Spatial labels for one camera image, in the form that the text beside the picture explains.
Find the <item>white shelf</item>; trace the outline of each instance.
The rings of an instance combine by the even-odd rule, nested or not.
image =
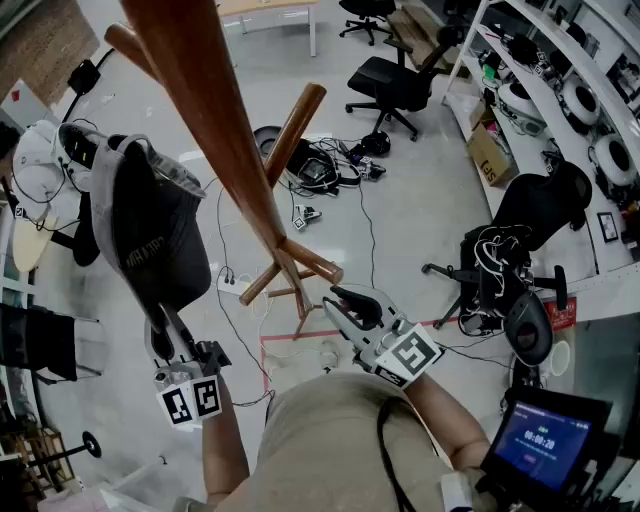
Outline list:
[[[582,169],[591,180],[593,195],[591,204],[587,208],[587,219],[593,235],[593,245],[600,272],[608,272],[633,263],[631,252],[620,239],[605,243],[602,237],[598,213],[608,212],[613,215],[618,234],[622,232],[625,224],[618,208],[604,197],[595,183],[595,176],[588,157],[589,142],[571,127],[562,113],[554,92],[544,80],[517,64],[505,48],[502,47],[500,39],[488,28],[479,25],[478,34],[484,37],[493,50],[500,55],[503,62],[513,71],[518,81],[525,88],[547,123],[548,129],[560,147],[564,158]]]
[[[486,87],[486,84],[482,81],[483,73],[477,58],[465,55],[462,57],[462,60],[480,89]],[[538,137],[522,135],[516,131],[510,120],[499,108],[493,107],[492,110],[509,144],[509,149],[518,167],[518,172],[520,174],[548,176],[541,152],[546,148],[550,134],[545,130],[545,132]],[[490,189],[490,195],[487,195],[487,201],[489,202],[491,215],[494,217],[508,184],[504,184],[500,188],[489,187],[485,186],[485,181],[482,176],[480,179],[483,181],[485,194],[487,194],[487,188]],[[543,277],[553,276],[553,267],[555,265],[562,265],[564,267],[567,282],[569,283],[596,275],[595,261],[587,229],[572,231],[568,225],[562,227],[543,247],[531,253],[531,259],[534,262],[534,272],[536,275]]]
[[[618,35],[626,41],[634,52],[640,51],[640,29],[622,12],[615,12],[611,7],[604,6],[600,0],[582,0],[595,14],[607,23]]]
[[[556,25],[548,15],[521,0],[506,0],[506,2],[520,11],[571,61],[577,73],[600,100],[602,107],[622,137],[636,168],[640,170],[640,124],[634,119],[633,114],[604,72],[577,41]],[[534,101],[536,106],[540,108],[540,104],[536,100]]]

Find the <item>wooden rack arm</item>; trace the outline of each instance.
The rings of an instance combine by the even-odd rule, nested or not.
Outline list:
[[[157,80],[151,63],[142,51],[140,41],[136,33],[130,27],[122,23],[114,23],[104,34],[104,40],[113,46],[127,59],[138,66],[142,71],[154,80]]]
[[[293,288],[283,288],[282,290],[273,290],[268,293],[268,297],[271,299],[273,297],[282,297],[283,295],[291,295],[292,293],[296,293]]]
[[[309,126],[309,122],[325,94],[327,94],[327,90],[318,84],[307,84],[302,91],[302,95],[289,114],[289,118],[282,127],[264,164],[271,188],[278,183],[282,171],[287,166],[289,158],[300,142],[300,137]]]
[[[307,277],[313,277],[315,275],[316,273],[313,270],[309,270],[308,268],[305,268],[304,270],[298,272],[298,277],[300,279],[306,279]]]
[[[338,284],[342,281],[344,271],[338,265],[325,260],[299,243],[286,238],[284,242],[280,244],[280,250],[330,283]]]
[[[267,285],[273,281],[280,273],[280,267],[275,263],[272,263],[267,270],[265,270],[260,277],[258,277],[249,288],[247,288],[242,295],[240,295],[240,304],[248,306],[253,302],[258,294],[264,290]]]

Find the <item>floor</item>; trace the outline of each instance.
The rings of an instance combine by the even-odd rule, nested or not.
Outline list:
[[[108,24],[124,20],[119,4],[113,0],[78,2],[99,37]],[[344,27],[346,17],[337,2],[320,0],[315,58],[309,57],[304,17],[252,18],[246,22],[250,31],[244,35],[237,23],[227,27],[237,78],[254,128],[281,124],[304,85],[317,82],[327,89],[327,95],[309,132],[330,132],[335,137],[354,140],[372,129],[373,112],[345,113],[344,103],[365,101],[350,91],[346,82],[367,58],[378,55],[394,59],[395,49],[382,44],[380,36],[376,36],[373,48],[362,33],[339,38],[337,33]],[[283,22],[284,26],[262,28]],[[103,45],[99,53],[106,48]],[[101,73],[101,80],[79,102],[71,119],[87,118],[108,134],[145,133],[162,153],[187,158],[185,165],[203,184],[214,177],[206,160],[192,158],[193,154],[189,159],[189,152],[198,148],[160,85],[117,54],[105,62]],[[427,261],[456,264],[464,233],[490,219],[479,176],[458,125],[449,109],[439,103],[443,86],[444,79],[437,79],[428,107],[408,115],[420,129],[417,142],[409,140],[408,132],[399,123],[383,125],[392,150],[377,161],[388,172],[379,182],[362,185],[364,206],[373,221],[376,239],[375,285],[414,321],[438,318],[456,297],[452,282],[423,276],[421,265]],[[57,112],[63,113],[69,100],[67,96]],[[224,264],[216,224],[219,182],[212,183],[207,193],[198,211],[198,224],[216,275]],[[277,187],[274,196],[291,238],[342,266],[345,282],[369,283],[372,240],[357,189],[343,189],[338,198],[305,199],[304,204],[321,211],[322,218],[302,233],[288,221],[291,199],[287,190]],[[229,265],[237,275],[254,278],[259,267],[270,261],[225,193],[221,198],[220,224]],[[316,303],[328,293],[327,284],[319,278],[308,279],[305,284]],[[99,319],[105,342],[103,353],[88,354],[95,364],[104,366],[102,377],[40,388],[46,417],[63,432],[69,446],[79,440],[83,430],[90,430],[102,445],[104,455],[99,460],[86,454],[73,457],[76,472],[89,485],[113,482],[163,454],[169,461],[168,473],[131,492],[161,510],[170,509],[177,495],[202,498],[199,433],[172,430],[156,403],[152,366],[142,341],[144,317],[125,283],[102,257],[87,269],[80,269],[65,249],[51,244],[39,268],[37,286],[38,303],[55,311]],[[289,334],[297,325],[290,298],[275,301],[268,317],[261,320],[266,311],[262,297],[252,309],[242,307],[234,296],[223,295],[231,320],[256,357],[260,355],[259,332],[272,336]],[[224,376],[234,401],[259,397],[263,391],[261,373],[222,315],[215,287],[188,306],[182,316],[196,339],[220,341],[231,358],[233,366],[225,370]],[[314,312],[305,325],[308,332],[331,328],[322,311]],[[440,332],[428,329],[441,343],[469,343],[462,339],[455,324],[446,325]],[[285,353],[291,348],[275,344],[271,350]],[[501,337],[467,353],[496,356],[504,364],[510,357]],[[487,431],[496,428],[498,403],[506,383],[504,367],[449,353],[431,373],[479,418]],[[264,413],[264,402],[237,410],[252,467]]]

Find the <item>white cup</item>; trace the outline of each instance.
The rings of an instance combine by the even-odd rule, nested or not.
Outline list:
[[[560,377],[569,368],[571,362],[571,346],[566,340],[560,340],[553,344],[551,352],[540,365],[544,378],[553,375]]]

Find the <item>display screen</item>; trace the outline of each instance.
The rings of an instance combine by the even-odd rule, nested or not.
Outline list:
[[[591,423],[516,401],[495,454],[554,491],[560,490]]]

